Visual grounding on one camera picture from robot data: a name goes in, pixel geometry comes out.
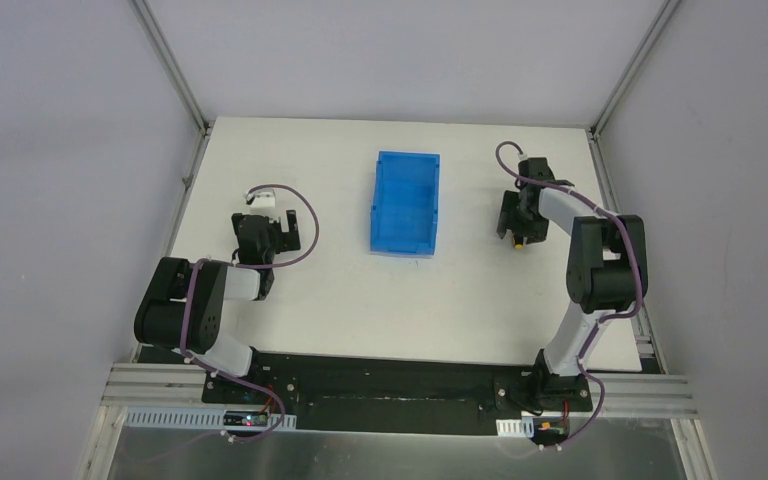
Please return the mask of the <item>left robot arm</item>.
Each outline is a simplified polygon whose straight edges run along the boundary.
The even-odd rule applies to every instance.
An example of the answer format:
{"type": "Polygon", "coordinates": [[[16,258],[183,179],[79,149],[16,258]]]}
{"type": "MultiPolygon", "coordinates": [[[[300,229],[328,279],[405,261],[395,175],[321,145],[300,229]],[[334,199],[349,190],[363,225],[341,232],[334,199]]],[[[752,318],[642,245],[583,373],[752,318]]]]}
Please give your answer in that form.
{"type": "Polygon", "coordinates": [[[235,213],[235,258],[245,266],[163,257],[155,269],[134,320],[138,342],[206,363],[235,377],[249,374],[256,349],[237,340],[223,325],[223,307],[234,301],[262,301],[274,283],[275,256],[301,249],[297,214],[282,220],[235,213]]]}

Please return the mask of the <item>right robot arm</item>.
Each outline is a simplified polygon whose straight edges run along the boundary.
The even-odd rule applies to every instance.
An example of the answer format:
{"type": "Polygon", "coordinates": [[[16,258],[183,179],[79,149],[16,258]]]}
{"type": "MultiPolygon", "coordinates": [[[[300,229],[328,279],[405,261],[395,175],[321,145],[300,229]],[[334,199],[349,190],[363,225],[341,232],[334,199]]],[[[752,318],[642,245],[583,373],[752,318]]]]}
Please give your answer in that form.
{"type": "Polygon", "coordinates": [[[643,220],[618,215],[580,194],[554,176],[546,158],[523,156],[514,189],[503,194],[497,234],[521,248],[545,241],[550,225],[569,237],[565,285],[570,303],[528,377],[525,392],[535,401],[583,392],[583,368],[602,326],[632,312],[647,290],[643,220]]]}

